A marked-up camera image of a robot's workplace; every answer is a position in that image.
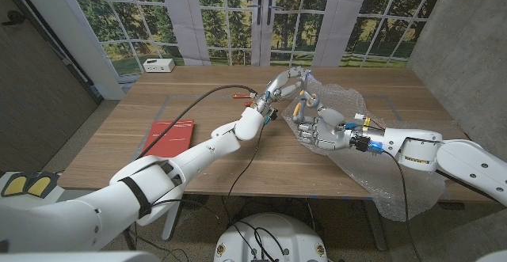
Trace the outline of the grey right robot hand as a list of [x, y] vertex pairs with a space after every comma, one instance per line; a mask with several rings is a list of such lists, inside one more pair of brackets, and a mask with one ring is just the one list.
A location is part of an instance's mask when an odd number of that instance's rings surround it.
[[384, 153], [383, 144], [372, 140], [365, 131], [358, 131], [356, 123], [346, 123], [344, 116], [332, 108], [321, 108], [319, 117], [304, 115], [304, 107], [298, 103], [292, 121], [296, 124], [299, 141], [323, 150], [340, 150], [355, 146], [359, 151]]

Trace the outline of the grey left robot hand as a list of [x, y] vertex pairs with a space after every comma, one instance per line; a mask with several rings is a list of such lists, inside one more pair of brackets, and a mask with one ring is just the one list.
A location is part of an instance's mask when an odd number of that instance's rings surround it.
[[310, 73], [310, 69], [301, 66], [281, 72], [267, 84], [262, 93], [252, 94], [253, 103], [250, 107], [263, 115], [264, 123], [275, 120], [277, 110], [272, 107], [272, 103], [293, 98], [304, 90]]

